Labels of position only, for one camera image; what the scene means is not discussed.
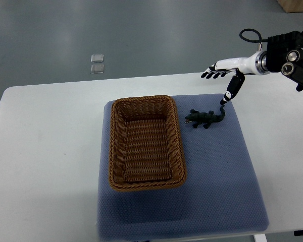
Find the brown woven basket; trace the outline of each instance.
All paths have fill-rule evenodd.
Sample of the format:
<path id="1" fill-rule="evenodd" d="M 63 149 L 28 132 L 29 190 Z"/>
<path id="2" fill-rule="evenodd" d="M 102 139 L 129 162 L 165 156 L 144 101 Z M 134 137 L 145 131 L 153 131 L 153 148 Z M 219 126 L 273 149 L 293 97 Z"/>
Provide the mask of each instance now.
<path id="1" fill-rule="evenodd" d="M 116 100 L 110 119 L 110 186 L 143 191 L 175 188 L 185 180 L 174 99 L 162 95 Z"/>

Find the toy crocodile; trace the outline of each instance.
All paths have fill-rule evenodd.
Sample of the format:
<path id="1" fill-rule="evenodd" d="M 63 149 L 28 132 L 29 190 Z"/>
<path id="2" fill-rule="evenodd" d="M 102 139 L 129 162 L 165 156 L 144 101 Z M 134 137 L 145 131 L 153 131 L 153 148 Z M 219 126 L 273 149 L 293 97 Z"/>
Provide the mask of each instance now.
<path id="1" fill-rule="evenodd" d="M 205 123 L 203 127 L 207 129 L 212 123 L 218 123 L 223 120 L 226 114 L 223 107 L 224 105 L 220 107 L 221 115 L 215 115 L 213 111 L 209 111 L 209 113 L 207 113 L 195 111 L 194 109 L 192 109 L 190 111 L 191 114 L 185 117 L 185 123 L 188 124 L 190 122 L 196 122 L 193 124 L 193 128 L 197 128 L 197 126 L 201 125 L 202 123 Z"/>

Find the blue fabric pad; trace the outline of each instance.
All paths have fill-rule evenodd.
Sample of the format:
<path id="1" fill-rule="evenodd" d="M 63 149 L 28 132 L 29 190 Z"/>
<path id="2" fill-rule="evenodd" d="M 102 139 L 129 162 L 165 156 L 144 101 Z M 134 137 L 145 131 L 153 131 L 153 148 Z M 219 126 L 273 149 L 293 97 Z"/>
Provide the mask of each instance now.
<path id="1" fill-rule="evenodd" d="M 101 240 L 148 240 L 264 231 L 268 217 L 231 102 L 208 129 L 185 124 L 191 109 L 220 114 L 223 94 L 173 96 L 187 180 L 175 189 L 116 192 L 108 182 L 109 102 L 104 110 L 97 231 Z"/>

